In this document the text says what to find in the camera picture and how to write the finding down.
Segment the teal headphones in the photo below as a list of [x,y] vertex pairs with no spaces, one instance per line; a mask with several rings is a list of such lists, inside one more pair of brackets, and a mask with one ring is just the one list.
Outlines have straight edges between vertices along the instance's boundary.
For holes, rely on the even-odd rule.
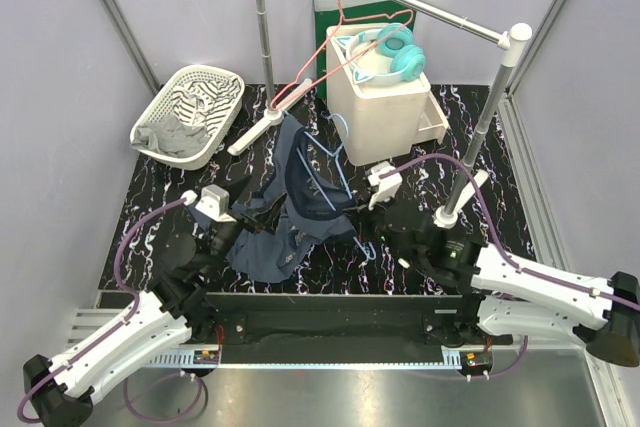
[[376,49],[381,55],[393,59],[390,72],[386,74],[367,72],[352,62],[349,65],[353,71],[354,84],[370,82],[374,85],[388,86],[403,81],[410,82],[420,77],[427,63],[427,58],[422,49],[413,44],[413,32],[404,26],[399,29],[401,26],[402,24],[393,23],[382,29],[365,30],[353,36],[336,37],[336,41],[344,50],[347,59],[350,59],[353,57],[353,51],[357,45],[389,36],[382,40]]

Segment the green book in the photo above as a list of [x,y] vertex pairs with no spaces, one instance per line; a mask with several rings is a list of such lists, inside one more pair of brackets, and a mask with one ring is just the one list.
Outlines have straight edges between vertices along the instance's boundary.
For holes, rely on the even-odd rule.
[[[344,15],[347,18],[350,17],[363,17],[366,15],[375,14],[393,14],[401,10],[406,10],[406,7],[398,4],[392,0],[342,0],[342,8]],[[313,0],[313,15],[315,20],[316,30],[316,49],[322,45],[327,37],[327,29],[332,25],[338,25],[340,22],[340,11],[338,10],[337,0]],[[406,22],[409,20],[409,14],[398,15],[393,18],[393,22]],[[407,27],[413,30],[416,21],[416,12],[413,12],[413,20]],[[359,24],[371,24],[388,22],[384,17],[378,19],[357,21]],[[327,73],[327,52],[323,50],[316,57],[316,73],[319,79]],[[317,86],[318,97],[326,100],[327,98],[327,84],[321,82]]]

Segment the headphone ear cup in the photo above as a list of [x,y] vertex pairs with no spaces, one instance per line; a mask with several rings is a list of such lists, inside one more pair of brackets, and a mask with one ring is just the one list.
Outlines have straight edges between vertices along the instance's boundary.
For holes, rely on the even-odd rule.
[[398,30],[397,32],[393,32],[400,26],[402,26],[402,24],[394,22],[393,24],[387,25],[378,34],[378,40],[380,40],[380,43],[378,44],[377,49],[378,52],[385,57],[393,58],[404,47],[413,44],[413,32],[411,32],[406,27],[402,26],[400,30]]
[[393,58],[390,70],[391,72],[404,71],[402,80],[410,82],[420,77],[426,65],[427,58],[422,49],[417,45],[407,45]]

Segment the black marble floor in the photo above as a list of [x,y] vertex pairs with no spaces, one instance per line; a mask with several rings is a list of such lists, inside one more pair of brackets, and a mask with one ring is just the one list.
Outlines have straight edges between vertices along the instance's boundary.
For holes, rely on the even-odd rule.
[[[434,86],[432,90],[449,119],[451,129],[448,135],[441,145],[435,141],[415,145],[410,154],[393,159],[394,165],[400,165],[430,152],[451,154],[457,158],[464,154],[486,100],[488,88],[443,85]],[[224,144],[209,164],[199,171],[172,169],[146,156],[140,156],[120,214],[100,281],[100,289],[117,289],[112,271],[117,245],[124,232],[151,209],[179,198],[182,192],[188,189],[199,193],[202,187],[209,184],[222,184],[251,175],[248,190],[255,191],[269,178],[273,172],[272,152],[276,129],[269,130],[240,157],[231,157],[226,152],[228,145],[235,142],[261,118],[264,103],[264,88],[256,85],[247,86],[243,108]],[[313,92],[307,94],[290,113],[329,148],[338,145],[339,140],[332,121],[326,119],[326,107],[322,101],[316,99]],[[337,171],[331,166],[332,161],[330,162],[324,154],[315,158],[317,160],[312,162],[313,167],[325,178],[339,184]],[[350,186],[356,190],[365,189],[364,172],[367,167],[353,167],[345,155],[341,161]],[[534,258],[503,132],[497,119],[489,131],[476,165],[489,172],[489,181],[482,190],[503,243],[508,250],[517,255]],[[403,173],[402,190],[397,199],[415,205],[416,209],[423,211],[425,215],[431,215],[446,200],[452,180],[453,168],[449,164],[426,163]],[[248,196],[249,192],[241,200],[246,201]],[[480,232],[486,237],[487,226],[477,202],[472,202],[464,209],[460,226],[469,232]],[[184,208],[169,212],[159,220],[147,224],[134,238],[131,248],[125,254],[123,269],[126,269],[126,282],[136,289],[144,289],[153,276],[154,256],[162,249],[169,236],[184,231],[206,241],[204,232]],[[293,276],[281,284],[253,282],[245,275],[227,267],[219,272],[218,278],[213,280],[213,285],[223,292],[422,295],[440,292],[431,279],[398,265],[384,243],[378,244],[376,250],[378,258],[375,261],[366,261],[364,254],[353,244],[317,246],[296,268]]]

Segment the clothes hanger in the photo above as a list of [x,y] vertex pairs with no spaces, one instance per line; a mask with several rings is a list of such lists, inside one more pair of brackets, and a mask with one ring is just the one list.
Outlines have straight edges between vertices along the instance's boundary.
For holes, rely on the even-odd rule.
[[[345,138],[349,137],[349,126],[347,125],[347,122],[344,120],[344,117],[342,117],[340,114],[331,114],[328,118],[332,119],[334,117],[337,117],[338,119],[340,119],[342,121],[342,123],[344,125],[344,128],[345,128]],[[305,130],[304,133],[309,139],[311,139],[311,141],[315,145],[318,146],[319,149],[321,149],[329,157],[331,157],[331,158],[336,160],[336,168],[338,169],[338,174],[340,175],[340,180],[342,182],[342,186],[344,187],[345,191],[347,192],[347,195],[349,196],[349,199],[353,199],[353,194],[351,193],[351,189],[349,189],[349,184],[347,183],[347,179],[346,179],[346,177],[344,175],[344,172],[342,171],[342,167],[340,166],[340,162],[338,162],[338,156],[340,155],[340,152],[342,151],[342,148],[344,147],[344,142],[341,142],[340,145],[338,146],[338,148],[334,152],[331,152],[324,145],[322,145],[320,142],[318,142],[309,132],[307,132]],[[320,192],[320,194],[322,195],[324,200],[327,202],[329,207],[331,207],[331,210],[336,212],[337,209],[336,209],[335,205],[333,205],[333,202],[331,202],[331,199],[329,199],[329,197],[327,196],[326,192],[324,191],[324,189],[322,188],[320,183],[316,180],[316,177],[311,172],[311,166],[309,166],[309,163],[308,163],[307,159],[302,154],[302,151],[300,150],[300,147],[296,148],[296,151],[298,153],[298,157],[300,157],[300,161],[302,162],[302,165],[304,165],[305,170],[309,174],[309,177],[311,177],[311,180],[313,180],[316,188],[318,189],[318,191]],[[374,248],[372,242],[368,242],[367,246],[365,247],[364,245],[362,245],[362,243],[358,240],[358,237],[355,236],[355,235],[353,236],[353,241],[358,246],[358,248],[362,251],[362,253],[364,254],[364,256],[366,257],[367,260],[375,260],[376,259],[376,257],[377,257],[376,249]]]

